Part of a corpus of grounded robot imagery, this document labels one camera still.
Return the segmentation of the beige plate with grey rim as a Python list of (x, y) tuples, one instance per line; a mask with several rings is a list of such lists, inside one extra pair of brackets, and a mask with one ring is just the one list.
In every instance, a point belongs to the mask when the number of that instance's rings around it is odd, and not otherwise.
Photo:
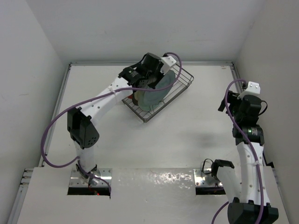
[(136, 91), (134, 93), (134, 97), (133, 97), (134, 104), (137, 105), (137, 106), (139, 106), (141, 109), (145, 108), (144, 94), (145, 94), (144, 91)]

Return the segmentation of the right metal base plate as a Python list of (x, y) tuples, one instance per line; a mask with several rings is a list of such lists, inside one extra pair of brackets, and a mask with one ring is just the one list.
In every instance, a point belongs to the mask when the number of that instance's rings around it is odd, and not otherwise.
[(195, 186), (198, 188), (223, 187), (219, 180), (211, 176), (211, 168), (195, 168), (193, 175)]

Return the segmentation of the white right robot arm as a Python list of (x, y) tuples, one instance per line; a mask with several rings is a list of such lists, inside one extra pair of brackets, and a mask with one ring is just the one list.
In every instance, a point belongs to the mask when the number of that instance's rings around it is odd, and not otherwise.
[(228, 221), (231, 224), (272, 224), (278, 220), (278, 209), (271, 206), (263, 175), (263, 129), (258, 125), (264, 113), (259, 97), (241, 96), (228, 91), (219, 111), (233, 118), (232, 135), (240, 158), (241, 180), (231, 161), (217, 159), (211, 176), (220, 181), (228, 197)]

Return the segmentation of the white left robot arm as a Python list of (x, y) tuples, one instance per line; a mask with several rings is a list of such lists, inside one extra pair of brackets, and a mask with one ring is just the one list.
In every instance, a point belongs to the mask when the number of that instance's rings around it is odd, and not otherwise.
[(100, 119), (123, 99), (132, 97), (137, 105), (151, 108), (167, 95), (175, 75), (168, 75), (176, 60), (168, 55), (158, 57), (147, 53), (142, 60), (124, 68), (99, 95), (67, 112), (67, 130), (74, 141), (78, 162), (76, 169), (91, 186), (100, 182), (94, 148), (100, 138), (96, 126)]

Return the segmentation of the blue-grey beaded rim plate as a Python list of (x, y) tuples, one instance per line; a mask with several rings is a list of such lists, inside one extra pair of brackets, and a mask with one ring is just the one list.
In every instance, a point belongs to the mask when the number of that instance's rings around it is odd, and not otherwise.
[(149, 112), (149, 111), (156, 109), (159, 106), (160, 102), (164, 99), (164, 97), (171, 90), (171, 88), (175, 82), (175, 79), (176, 79), (175, 72), (170, 70), (165, 74), (165, 76), (156, 85), (156, 89), (162, 89), (168, 85), (171, 85), (169, 88), (160, 90), (160, 91), (145, 91), (145, 94), (144, 94), (145, 108), (142, 110)]

